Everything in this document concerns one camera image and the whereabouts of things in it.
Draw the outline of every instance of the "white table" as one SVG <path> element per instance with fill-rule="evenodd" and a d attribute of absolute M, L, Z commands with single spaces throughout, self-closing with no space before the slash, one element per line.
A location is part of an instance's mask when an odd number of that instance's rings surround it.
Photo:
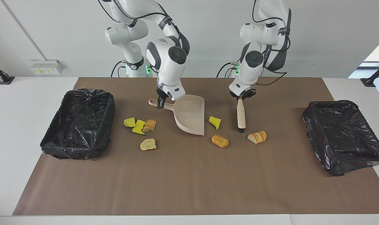
<path fill-rule="evenodd" d="M 41 142 L 77 78 L 16 77 L 0 86 L 0 224 L 379 224 L 379 215 L 14 216 Z M 324 79 L 335 100 L 354 101 L 379 138 L 379 93 L 357 79 Z M 379 176 L 379 166 L 374 167 Z"/>

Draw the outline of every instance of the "black trash bag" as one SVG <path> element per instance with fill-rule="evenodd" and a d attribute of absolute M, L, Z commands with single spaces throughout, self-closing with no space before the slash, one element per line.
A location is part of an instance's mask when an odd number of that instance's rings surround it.
<path fill-rule="evenodd" d="M 330 175 L 379 164 L 379 140 L 355 103 L 311 102 L 302 118 L 315 154 Z"/>
<path fill-rule="evenodd" d="M 113 95 L 103 90 L 68 91 L 41 141 L 44 154 L 89 159 L 108 148 L 115 114 Z"/>

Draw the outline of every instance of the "pink dustpan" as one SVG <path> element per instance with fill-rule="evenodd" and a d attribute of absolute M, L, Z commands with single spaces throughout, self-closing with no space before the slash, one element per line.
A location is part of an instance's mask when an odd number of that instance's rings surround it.
<path fill-rule="evenodd" d="M 150 99 L 148 103 L 157 106 L 158 101 Z M 177 126 L 190 134 L 205 135 L 205 99 L 196 95 L 186 94 L 174 102 L 165 103 L 165 109 L 174 113 Z"/>

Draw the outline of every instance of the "wooden brush handle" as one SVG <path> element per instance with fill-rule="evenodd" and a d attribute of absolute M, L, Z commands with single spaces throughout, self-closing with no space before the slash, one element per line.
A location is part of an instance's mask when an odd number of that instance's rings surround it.
<path fill-rule="evenodd" d="M 238 128 L 245 129 L 245 110 L 244 104 L 242 103 L 242 99 L 239 99 L 237 104 L 237 122 Z"/>

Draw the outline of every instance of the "wall socket panel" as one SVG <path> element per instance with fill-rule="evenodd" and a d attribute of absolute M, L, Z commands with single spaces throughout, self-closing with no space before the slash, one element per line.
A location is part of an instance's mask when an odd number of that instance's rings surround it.
<path fill-rule="evenodd" d="M 63 67 L 60 65 L 58 60 L 31 60 L 33 65 L 31 66 L 31 71 L 35 75 L 61 75 Z"/>

